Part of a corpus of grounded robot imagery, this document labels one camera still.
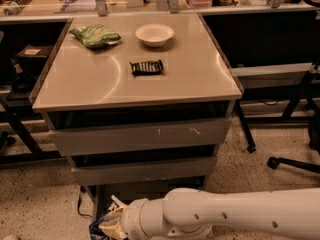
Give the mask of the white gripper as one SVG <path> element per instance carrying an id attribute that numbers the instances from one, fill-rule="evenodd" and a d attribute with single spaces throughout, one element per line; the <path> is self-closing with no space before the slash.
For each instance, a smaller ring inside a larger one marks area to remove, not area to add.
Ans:
<path id="1" fill-rule="evenodd" d="M 139 199 L 105 214 L 98 228 L 115 240 L 150 240 L 164 234 L 162 200 Z"/>

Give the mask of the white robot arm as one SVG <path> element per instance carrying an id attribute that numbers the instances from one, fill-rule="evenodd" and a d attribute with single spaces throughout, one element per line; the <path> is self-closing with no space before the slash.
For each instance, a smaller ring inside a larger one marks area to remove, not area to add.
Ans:
<path id="1" fill-rule="evenodd" d="M 317 188 L 230 194 L 178 188 L 160 199 L 114 201 L 117 208 L 99 229 L 115 240 L 205 240 L 214 225 L 320 240 Z"/>

